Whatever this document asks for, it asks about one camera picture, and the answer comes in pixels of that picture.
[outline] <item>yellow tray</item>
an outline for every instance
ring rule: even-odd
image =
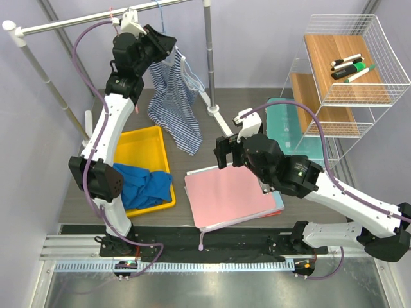
[[[168,167],[166,148],[160,126],[151,126],[141,130],[122,133],[114,155],[114,162],[136,166],[152,171],[165,171],[170,173]],[[143,210],[127,210],[127,217],[164,210],[175,205],[173,184],[170,186],[171,202],[148,207]]]

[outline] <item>gray wood surface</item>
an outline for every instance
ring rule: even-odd
[[[145,89],[143,91],[138,104],[140,114],[133,113],[128,118],[123,130],[124,132],[154,125],[146,112],[153,94],[154,91],[152,89]],[[279,94],[279,89],[217,89],[216,100],[220,106],[221,115],[227,121],[232,131],[238,132],[238,128],[233,125],[231,119],[239,111],[266,103],[268,98],[278,97]],[[97,119],[101,106],[99,102],[95,105],[93,114],[94,118]],[[215,147],[215,139],[221,136],[222,133],[214,119],[207,114],[206,106],[200,98],[197,98],[193,110],[200,123],[203,135],[203,143],[195,156],[190,156],[177,149],[171,135],[163,130],[170,172],[174,177],[176,206],[167,210],[134,217],[131,219],[134,225],[194,226],[189,201],[184,191],[184,176],[187,171],[217,165],[213,149]],[[72,179],[60,214],[60,223],[103,224],[101,220],[94,216],[83,194]],[[281,215],[254,219],[237,226],[292,227],[298,220],[314,221],[317,223],[345,222],[345,217],[323,205],[288,196],[283,196],[283,201],[285,209]]]

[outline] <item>marker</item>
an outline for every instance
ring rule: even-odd
[[[355,59],[354,61],[344,62],[343,64],[336,65],[336,66],[332,67],[331,70],[336,71],[337,69],[342,69],[344,67],[350,66],[351,64],[355,64],[355,63],[363,62],[363,61],[364,61],[364,58],[361,57],[359,59]]]
[[[349,56],[348,58],[338,59],[338,60],[332,61],[331,66],[340,65],[341,63],[351,61],[351,60],[355,60],[355,59],[358,59],[358,58],[361,58],[360,53],[358,53],[357,55]]]
[[[358,62],[355,64],[351,64],[350,66],[347,66],[339,71],[335,71],[333,74],[331,74],[331,77],[337,80],[340,78],[347,77],[348,75],[357,73],[359,71],[362,71],[363,69],[365,69],[364,62]]]
[[[372,71],[375,68],[375,64],[372,64],[370,67],[367,67],[366,69],[363,69],[362,71],[356,73],[355,75],[352,75],[351,77],[347,78],[344,80],[344,83],[351,83],[355,79],[361,77],[364,74],[367,74],[369,71]]]

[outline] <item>blue cloth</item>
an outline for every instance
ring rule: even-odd
[[[163,200],[171,202],[171,174],[164,171],[149,172],[123,164],[114,164],[113,168],[124,176],[121,200],[126,210],[146,209],[161,204]]]
[[[186,58],[177,47],[167,60],[150,66],[155,94],[148,105],[148,116],[170,133],[179,149],[194,155],[202,135],[191,106],[201,84],[186,71]]]

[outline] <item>wooden shelf board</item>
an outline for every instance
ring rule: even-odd
[[[314,77],[312,74],[290,74],[294,99],[314,113],[320,108],[320,101],[315,87]],[[301,132],[305,133],[311,123],[312,117],[308,112],[297,108]],[[355,122],[354,115],[349,107],[322,107],[317,115],[321,122]],[[356,124],[352,124],[350,135],[359,135]]]
[[[319,86],[321,100],[326,97],[333,83],[343,83],[345,80],[345,78],[335,80],[331,77],[332,61],[361,53],[365,58],[364,62],[367,67],[375,64],[361,35],[305,34],[304,39],[308,56],[313,66],[315,80]],[[357,83],[383,83],[378,72],[378,66],[371,72],[359,77],[353,84]],[[391,99],[384,86],[373,86],[369,87],[369,89],[366,86],[347,86],[349,97],[357,97],[357,101],[364,101],[364,90],[378,91],[378,103],[391,103]]]

